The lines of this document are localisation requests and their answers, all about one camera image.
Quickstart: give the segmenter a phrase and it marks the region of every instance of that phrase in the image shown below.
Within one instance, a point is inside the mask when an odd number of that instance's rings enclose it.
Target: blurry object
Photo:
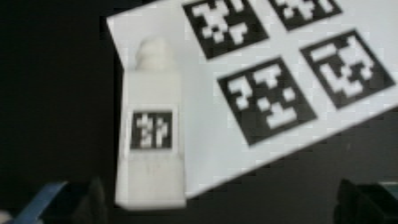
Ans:
[[[4,224],[12,220],[10,212],[0,210],[0,224]]]
[[[91,183],[51,183],[8,224],[107,224],[104,187]]]
[[[335,224],[398,224],[398,183],[342,181]]]

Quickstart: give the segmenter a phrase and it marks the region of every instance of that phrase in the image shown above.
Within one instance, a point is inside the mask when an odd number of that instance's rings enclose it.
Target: black background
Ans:
[[[145,3],[0,2],[0,208],[19,211],[49,181],[100,176],[115,224],[333,223],[340,179],[398,179],[397,110],[195,198],[186,210],[115,207],[123,69],[104,22]]]

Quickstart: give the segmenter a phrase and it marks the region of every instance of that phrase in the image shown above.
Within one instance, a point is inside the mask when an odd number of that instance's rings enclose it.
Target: black square pattern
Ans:
[[[269,39],[248,0],[207,0],[184,9],[209,59]]]
[[[317,118],[283,59],[219,79],[250,145]]]
[[[303,49],[337,108],[344,108],[395,85],[356,31]]]
[[[173,112],[134,112],[132,150],[173,148]]]
[[[290,31],[342,13],[335,0],[271,0],[271,4]]]

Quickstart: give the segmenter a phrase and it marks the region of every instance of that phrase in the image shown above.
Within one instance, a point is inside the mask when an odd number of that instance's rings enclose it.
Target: black object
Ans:
[[[70,183],[45,210],[47,224],[107,224],[106,194],[100,179]]]
[[[337,224],[398,223],[398,200],[381,184],[356,185],[349,180],[344,180],[338,201]]]

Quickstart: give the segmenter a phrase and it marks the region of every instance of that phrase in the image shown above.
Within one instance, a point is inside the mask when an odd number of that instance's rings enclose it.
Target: marker on bottle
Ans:
[[[116,204],[186,207],[182,74],[163,38],[145,40],[123,82]]]

